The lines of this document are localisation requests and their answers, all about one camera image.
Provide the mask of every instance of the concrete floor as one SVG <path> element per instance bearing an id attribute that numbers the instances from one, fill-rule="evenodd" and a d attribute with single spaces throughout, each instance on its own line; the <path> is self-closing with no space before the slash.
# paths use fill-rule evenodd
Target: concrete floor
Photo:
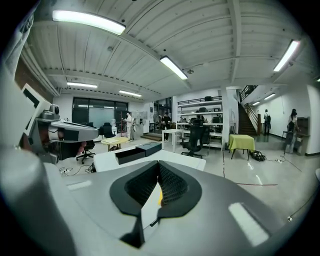
<path id="1" fill-rule="evenodd" d="M 122 148 L 131 147 L 137 144 L 149 142 L 148 139 L 137 139 L 133 142 L 122 144 Z M 96 143 L 92 152 L 99 154 L 108 150 L 106 145 Z M 164 150 L 173 151 L 171 143 L 165 143 Z M 181 145 L 176 146 L 175 152 L 180 154 L 187 150 Z M 206 155 L 207 148 L 203 148 L 200 155 Z M 204 156 L 206 160 L 205 172 L 225 177 L 238 183 L 243 189 L 270 206 L 283 220 L 287 220 L 296 210 L 298 210 L 319 186 L 315 176 L 315 170 L 320 168 L 320 156 L 298 156 L 296 154 L 286 154 L 286 161 L 279 163 L 275 159 L 284 160 L 283 150 L 266 149 L 262 151 L 268 160 L 258 162 L 249 157 L 247 152 L 237 150 L 231 159 L 232 153 L 221 151 L 217 148 L 209 150 L 209 156 Z M 81 161 L 69 158 L 60 161 L 58 168 L 68 168 L 71 170 L 68 175 L 90 175 L 86 169 L 93 162 L 92 158 L 86 159 L 82 166 Z M 302 208 L 292 218 L 296 218 L 308 209 L 308 204 Z"/>

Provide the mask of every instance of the man in white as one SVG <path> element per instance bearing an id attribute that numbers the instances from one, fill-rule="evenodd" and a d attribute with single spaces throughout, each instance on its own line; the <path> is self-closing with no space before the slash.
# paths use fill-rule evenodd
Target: man in white
<path id="1" fill-rule="evenodd" d="M 130 112 L 126 113 L 126 119 L 124 119 L 124 121 L 126 122 L 126 136 L 128 138 L 128 141 L 130 141 L 132 128 L 132 117 L 130 115 Z"/>

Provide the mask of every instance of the stair railing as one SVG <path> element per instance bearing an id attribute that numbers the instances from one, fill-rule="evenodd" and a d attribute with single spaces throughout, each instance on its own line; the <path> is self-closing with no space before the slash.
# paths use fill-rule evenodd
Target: stair railing
<path id="1" fill-rule="evenodd" d="M 262 127 L 262 124 L 261 124 L 261 115 L 258 114 L 256 115 L 256 113 L 252 110 L 252 108 L 249 106 L 249 104 L 245 104 L 244 105 L 245 107 L 245 111 L 246 113 L 248 114 L 249 118 L 251 121 L 253 121 L 253 123 L 255 124 L 254 127 L 256 129 L 256 133 L 258 134 L 258 136 L 260 136 L 261 134 L 261 127 Z"/>

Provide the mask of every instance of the ceiling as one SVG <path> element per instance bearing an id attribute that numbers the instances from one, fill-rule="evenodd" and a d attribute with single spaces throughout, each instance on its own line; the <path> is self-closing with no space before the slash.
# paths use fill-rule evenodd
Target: ceiling
<path id="1" fill-rule="evenodd" d="M 117 36 L 52 21 L 53 10 L 97 14 L 126 29 Z M 24 49 L 29 57 L 23 60 L 30 68 L 36 61 L 45 83 L 63 93 L 149 102 L 221 85 L 276 84 L 281 77 L 285 84 L 287 68 L 273 68 L 292 39 L 301 41 L 292 58 L 295 69 L 316 74 L 312 43 L 277 1 L 47 0 L 34 15 Z M 160 62 L 165 55 L 184 69 L 187 80 Z M 98 88 L 68 88 L 67 81 Z M 124 97 L 119 90 L 142 97 Z"/>

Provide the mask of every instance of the woman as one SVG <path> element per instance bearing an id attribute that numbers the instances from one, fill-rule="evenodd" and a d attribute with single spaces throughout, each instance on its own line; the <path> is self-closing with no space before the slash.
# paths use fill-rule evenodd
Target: woman
<path id="1" fill-rule="evenodd" d="M 292 109 L 291 115 L 289 116 L 288 124 L 287 124 L 287 139 L 292 137 L 291 143 L 287 143 L 285 147 L 285 152 L 292 154 L 294 152 L 294 146 L 297 139 L 297 131 L 299 131 L 298 123 L 297 123 L 297 111 L 296 109 Z"/>

